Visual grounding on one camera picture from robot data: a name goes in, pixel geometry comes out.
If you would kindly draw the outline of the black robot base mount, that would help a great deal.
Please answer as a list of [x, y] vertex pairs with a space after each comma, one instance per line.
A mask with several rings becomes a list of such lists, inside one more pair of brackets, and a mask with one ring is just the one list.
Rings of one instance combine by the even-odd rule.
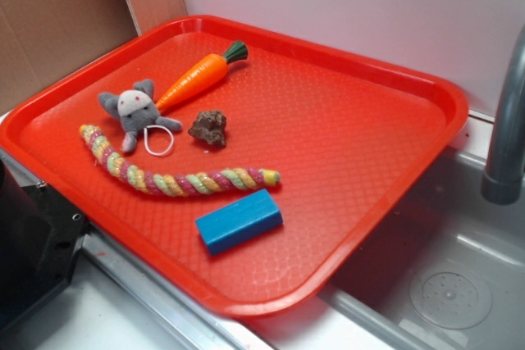
[[71, 283], [87, 220], [50, 185], [19, 185], [1, 164], [1, 332]]

